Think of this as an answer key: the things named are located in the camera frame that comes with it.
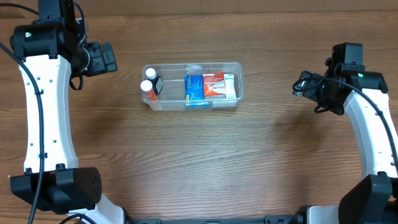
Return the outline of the dark bottle white cap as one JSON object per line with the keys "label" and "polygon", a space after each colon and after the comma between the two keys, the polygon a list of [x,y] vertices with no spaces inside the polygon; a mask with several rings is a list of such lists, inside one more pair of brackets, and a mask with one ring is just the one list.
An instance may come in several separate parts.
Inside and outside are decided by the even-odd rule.
{"label": "dark bottle white cap", "polygon": [[146,78],[152,83],[156,95],[159,95],[163,88],[162,79],[154,68],[148,68],[145,72]]}

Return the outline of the orange Redoxon tube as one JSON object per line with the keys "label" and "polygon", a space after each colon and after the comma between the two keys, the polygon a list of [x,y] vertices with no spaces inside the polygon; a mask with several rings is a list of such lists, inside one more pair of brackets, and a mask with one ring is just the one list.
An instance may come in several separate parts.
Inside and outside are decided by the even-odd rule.
{"label": "orange Redoxon tube", "polygon": [[149,80],[142,81],[140,88],[143,91],[144,95],[146,96],[147,100],[157,101],[157,97],[153,89],[153,84]]}

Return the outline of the blue medicine box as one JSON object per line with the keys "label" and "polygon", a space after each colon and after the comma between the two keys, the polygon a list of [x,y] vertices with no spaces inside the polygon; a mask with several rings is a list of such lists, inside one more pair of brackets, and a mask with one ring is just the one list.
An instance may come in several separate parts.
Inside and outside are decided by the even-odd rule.
{"label": "blue medicine box", "polygon": [[186,106],[194,106],[195,100],[204,100],[203,76],[185,75],[185,100]]}

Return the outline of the white medicine box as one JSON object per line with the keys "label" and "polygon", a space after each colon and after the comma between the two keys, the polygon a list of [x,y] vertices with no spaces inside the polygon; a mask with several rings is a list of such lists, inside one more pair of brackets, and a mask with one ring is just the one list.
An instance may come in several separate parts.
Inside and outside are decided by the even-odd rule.
{"label": "white medicine box", "polygon": [[224,89],[226,99],[236,99],[236,90],[234,87],[234,75],[232,73],[224,74]]}

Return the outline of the clear plastic container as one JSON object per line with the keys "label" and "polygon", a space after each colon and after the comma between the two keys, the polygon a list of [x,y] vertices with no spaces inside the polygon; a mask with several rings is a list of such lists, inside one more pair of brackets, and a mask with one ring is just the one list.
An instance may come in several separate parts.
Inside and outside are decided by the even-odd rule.
{"label": "clear plastic container", "polygon": [[[154,111],[234,108],[244,95],[243,69],[238,62],[147,64],[142,70],[142,81],[148,80],[145,75],[148,68],[154,68],[163,83],[162,91],[156,95],[157,101],[147,100],[142,91],[143,102],[147,103]],[[236,99],[211,97],[195,100],[197,105],[186,106],[185,75],[203,76],[203,74],[215,72],[234,75]]]}

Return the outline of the red medicine box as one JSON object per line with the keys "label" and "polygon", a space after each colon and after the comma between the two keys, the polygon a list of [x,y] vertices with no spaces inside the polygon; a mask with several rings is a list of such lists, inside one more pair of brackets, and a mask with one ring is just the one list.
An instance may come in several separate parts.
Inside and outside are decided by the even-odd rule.
{"label": "red medicine box", "polygon": [[203,90],[204,97],[225,97],[225,84],[224,84],[224,73],[206,73],[203,74]]}

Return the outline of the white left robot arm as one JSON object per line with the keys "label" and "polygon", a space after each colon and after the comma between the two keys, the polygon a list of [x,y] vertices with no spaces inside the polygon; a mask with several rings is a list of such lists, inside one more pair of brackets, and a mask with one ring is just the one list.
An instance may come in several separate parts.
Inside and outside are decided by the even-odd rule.
{"label": "white left robot arm", "polygon": [[70,131],[72,80],[115,72],[112,46],[87,42],[84,18],[73,1],[38,2],[38,19],[17,26],[6,52],[19,64],[27,102],[24,173],[11,191],[41,210],[85,223],[129,223],[125,209],[102,191],[98,169],[80,167]]}

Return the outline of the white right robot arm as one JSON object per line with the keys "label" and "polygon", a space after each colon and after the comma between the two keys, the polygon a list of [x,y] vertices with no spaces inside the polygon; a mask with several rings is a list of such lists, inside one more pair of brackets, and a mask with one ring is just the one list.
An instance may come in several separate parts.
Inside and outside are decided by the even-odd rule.
{"label": "white right robot arm", "polygon": [[303,71],[295,96],[317,105],[314,112],[347,115],[361,159],[361,181],[339,204],[300,207],[292,223],[397,223],[397,131],[383,75],[363,64],[363,46],[334,45],[324,75]]}

